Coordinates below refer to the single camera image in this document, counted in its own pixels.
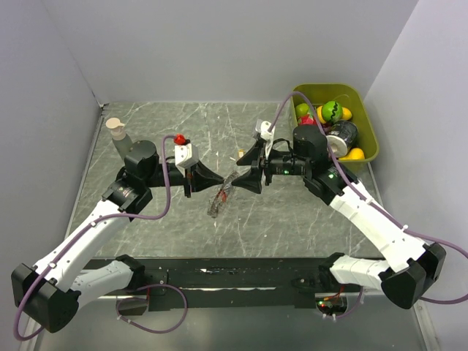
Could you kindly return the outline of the red tagged key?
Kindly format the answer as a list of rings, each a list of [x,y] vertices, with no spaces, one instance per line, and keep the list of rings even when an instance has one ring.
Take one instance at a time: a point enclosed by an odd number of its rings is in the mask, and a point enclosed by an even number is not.
[[[227,193],[224,189],[220,189],[216,196],[215,196],[215,199],[218,200],[218,201],[221,201],[223,203],[225,203],[227,201]]]

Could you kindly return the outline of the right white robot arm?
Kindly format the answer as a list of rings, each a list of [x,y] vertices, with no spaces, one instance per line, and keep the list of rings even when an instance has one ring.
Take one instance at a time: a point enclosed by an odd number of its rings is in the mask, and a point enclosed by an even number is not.
[[[254,145],[237,161],[249,170],[233,186],[259,194],[273,176],[300,176],[313,195],[353,223],[383,256],[368,260],[332,254],[319,267],[321,286],[331,292],[345,284],[370,287],[398,307],[411,308],[438,280],[446,251],[392,223],[356,175],[332,163],[327,139],[318,126],[294,128],[288,151],[273,149],[277,142],[273,134],[267,121],[255,127]]]

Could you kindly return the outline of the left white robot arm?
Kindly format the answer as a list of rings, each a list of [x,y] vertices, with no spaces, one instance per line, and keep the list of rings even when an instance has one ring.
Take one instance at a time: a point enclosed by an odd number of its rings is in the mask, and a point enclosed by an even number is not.
[[[129,294],[140,292],[145,284],[144,266],[123,255],[103,269],[81,274],[90,259],[118,231],[134,219],[163,218],[170,208],[173,186],[181,186],[186,197],[223,183],[224,179],[207,168],[197,148],[181,135],[168,136],[174,155],[166,157],[165,148],[148,140],[132,144],[124,166],[107,188],[86,220],[51,253],[34,265],[21,263],[12,274],[12,291],[19,319],[27,314],[50,333],[60,331],[79,308],[114,290]]]

